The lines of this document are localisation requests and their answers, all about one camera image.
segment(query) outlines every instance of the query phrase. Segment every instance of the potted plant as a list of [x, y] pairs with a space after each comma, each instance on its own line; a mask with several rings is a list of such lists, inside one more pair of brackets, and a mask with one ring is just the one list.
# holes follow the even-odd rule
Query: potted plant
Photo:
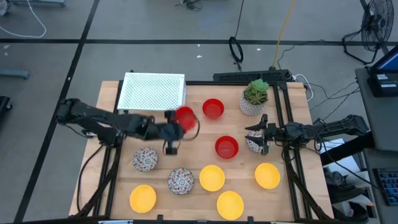
[[239, 106], [241, 111], [248, 116], [255, 116], [262, 112], [268, 100], [268, 83], [258, 79], [252, 81], [243, 91]]

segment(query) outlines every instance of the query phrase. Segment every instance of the succulent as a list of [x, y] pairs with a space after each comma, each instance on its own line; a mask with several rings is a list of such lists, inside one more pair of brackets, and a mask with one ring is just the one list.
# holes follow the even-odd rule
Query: succulent
[[244, 98], [252, 105], [261, 105], [268, 100], [268, 86], [262, 79], [252, 81], [244, 91]]

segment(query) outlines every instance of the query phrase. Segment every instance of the concrete floor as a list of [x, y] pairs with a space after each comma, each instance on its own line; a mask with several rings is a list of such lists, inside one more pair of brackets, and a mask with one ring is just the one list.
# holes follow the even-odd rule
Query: concrete floor
[[[46, 39], [73, 39], [77, 43], [93, 3], [94, 0], [68, 0], [66, 8], [37, 6], [34, 10], [47, 27]], [[241, 1], [203, 0], [199, 12], [175, 7], [178, 3], [179, 0], [101, 0], [88, 39], [226, 40], [234, 35]], [[246, 1], [238, 39], [277, 40], [289, 4], [289, 0]], [[362, 14], [359, 0], [297, 1], [283, 39], [340, 41], [343, 35], [359, 29]], [[0, 26], [25, 35], [41, 33], [40, 25], [24, 6], [13, 7], [9, 16], [0, 17]], [[77, 44], [10, 44], [4, 43], [3, 38], [15, 37], [0, 32], [0, 68], [26, 69], [31, 74], [29, 80], [0, 78], [0, 95], [10, 96], [14, 105], [0, 130], [0, 223], [7, 223], [14, 220]], [[398, 41], [396, 28], [390, 41]], [[275, 45], [242, 47], [243, 71], [269, 68]], [[282, 45], [280, 55], [290, 47]], [[372, 56], [363, 47], [349, 49], [364, 58]], [[353, 82], [354, 69], [363, 67], [347, 57], [342, 46], [330, 45], [296, 46], [285, 53], [281, 65], [324, 86], [329, 95]], [[226, 44], [85, 44], [67, 96], [95, 105], [101, 82], [120, 80], [130, 69], [184, 73], [187, 80], [212, 80], [214, 73], [236, 72]], [[353, 85], [342, 94], [356, 87]], [[325, 99], [321, 89], [314, 90], [310, 107]], [[339, 103], [340, 100], [329, 101], [314, 109], [313, 120], [324, 118]], [[328, 121], [348, 114], [366, 117], [360, 94], [349, 97]], [[85, 142], [69, 129], [56, 127], [24, 221], [68, 215]]]

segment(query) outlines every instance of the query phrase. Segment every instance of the laptop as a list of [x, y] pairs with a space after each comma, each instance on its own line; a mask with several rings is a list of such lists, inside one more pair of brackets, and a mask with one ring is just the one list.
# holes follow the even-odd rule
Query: laptop
[[368, 83], [375, 97], [398, 96], [398, 46], [368, 70]]

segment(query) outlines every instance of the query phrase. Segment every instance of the black floor stripe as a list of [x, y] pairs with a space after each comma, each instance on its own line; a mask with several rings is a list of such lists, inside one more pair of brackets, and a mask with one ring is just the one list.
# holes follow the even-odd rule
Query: black floor stripe
[[[100, 0], [94, 0], [93, 6], [91, 7], [90, 14], [88, 16], [85, 28], [84, 28], [83, 33], [81, 35], [80, 42], [79, 42], [78, 47], [77, 47], [76, 52], [75, 52], [75, 56], [73, 57], [72, 63], [70, 65], [70, 68], [69, 68], [69, 71], [68, 71], [68, 75], [65, 78], [65, 83], [63, 84], [62, 91], [61, 91], [60, 97], [58, 99], [58, 102], [59, 102], [60, 99], [65, 98], [67, 96], [67, 93], [68, 93], [68, 90], [69, 90], [69, 86], [70, 86], [70, 83], [71, 83], [72, 78], [73, 78], [73, 74], [75, 73], [75, 70], [76, 70], [80, 55], [81, 55], [81, 51], [83, 50], [84, 42], [85, 42], [85, 40], [87, 38], [88, 31], [89, 31], [89, 29], [91, 27], [91, 23], [93, 22], [93, 18], [94, 18], [95, 12], [97, 10], [99, 1]], [[57, 123], [55, 122], [55, 114], [56, 114], [56, 111], [58, 110], [58, 107], [59, 107], [58, 102], [57, 102], [57, 105], [55, 107], [55, 110], [54, 110], [54, 113], [53, 113], [49, 128], [48, 128], [48, 130], [47, 130], [47, 132], [45, 134], [44, 141], [43, 141], [42, 147], [40, 148], [39, 155], [37, 156], [37, 160], [36, 160], [35, 166], [33, 168], [32, 174], [30, 175], [30, 179], [29, 179], [29, 181], [27, 183], [27, 186], [26, 186], [24, 195], [22, 197], [21, 203], [19, 204], [19, 208], [18, 208], [18, 211], [16, 213], [16, 216], [15, 216], [15, 219], [14, 219], [14, 223], [20, 223], [20, 222], [23, 221], [25, 213], [26, 213], [26, 210], [27, 210], [27, 207], [29, 206], [30, 199], [32, 197], [32, 194], [33, 194], [37, 179], [39, 178], [39, 174], [40, 174], [40, 171], [42, 169], [45, 156], [46, 156], [47, 151], [49, 149], [50, 142], [51, 142], [52, 136], [54, 134], [55, 127], [57, 125]]]
[[[241, 45], [276, 45], [278, 40], [238, 40]], [[78, 39], [0, 39], [0, 43], [12, 44], [79, 44]], [[228, 44], [228, 40], [118, 40], [86, 39], [84, 44]], [[361, 41], [347, 41], [348, 46], [362, 46]], [[342, 46], [340, 40], [281, 40], [280, 45]], [[395, 47], [398, 42], [386, 42]]]
[[[112, 40], [88, 39], [86, 44], [228, 44], [229, 40]], [[241, 45], [276, 45], [277, 40], [238, 40]], [[362, 46], [361, 41], [347, 41], [348, 46]], [[280, 45], [343, 46], [341, 41], [281, 40]], [[387, 42], [396, 46], [398, 42]]]
[[80, 39], [0, 39], [4, 44], [79, 44]]

